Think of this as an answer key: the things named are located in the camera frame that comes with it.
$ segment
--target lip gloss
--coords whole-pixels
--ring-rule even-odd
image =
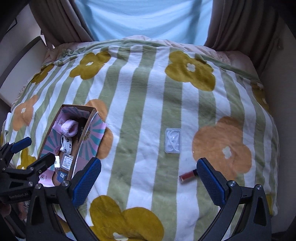
[[[186,172],[185,174],[179,176],[179,178],[180,178],[181,182],[184,182],[185,180],[187,181],[187,180],[189,180],[189,179],[191,179],[191,178],[193,178],[195,176],[198,176],[196,169],[194,169],[194,170],[192,170],[190,172]]]

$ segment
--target blanket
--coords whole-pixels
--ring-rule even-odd
[[[108,125],[101,174],[79,209],[101,241],[198,240],[218,207],[199,178],[178,177],[201,157],[241,186],[263,185],[277,213],[278,134],[256,76],[149,41],[65,50],[26,86],[2,132],[2,142],[32,139],[16,168],[36,160],[62,104],[93,106]],[[167,128],[181,129],[180,153],[165,153]]]

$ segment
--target curtain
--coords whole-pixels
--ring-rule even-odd
[[[276,51],[283,28],[284,21],[264,0],[214,0],[205,46],[242,52],[260,76]]]
[[[31,0],[29,5],[46,41],[54,46],[93,41],[74,0]]]

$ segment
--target blue gripper pad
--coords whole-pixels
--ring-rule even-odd
[[[224,206],[228,196],[227,180],[224,176],[216,171],[206,158],[197,161],[196,169],[213,203],[216,206]]]
[[[101,172],[101,161],[93,157],[83,170],[78,171],[71,181],[70,191],[72,192],[72,203],[74,207],[82,205],[96,179]]]
[[[18,141],[17,143],[14,143],[12,145],[11,152],[14,153],[14,154],[18,153],[21,150],[25,149],[26,147],[30,146],[31,144],[32,144],[31,138],[26,137],[26,138]]]

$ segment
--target sock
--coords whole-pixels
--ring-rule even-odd
[[[66,137],[73,137],[77,134],[78,122],[74,120],[67,120],[61,126],[61,134]]]
[[[61,151],[66,153],[66,154],[71,154],[72,151],[72,138],[71,137],[66,137],[62,136],[61,137],[61,142],[62,142],[62,147]]]

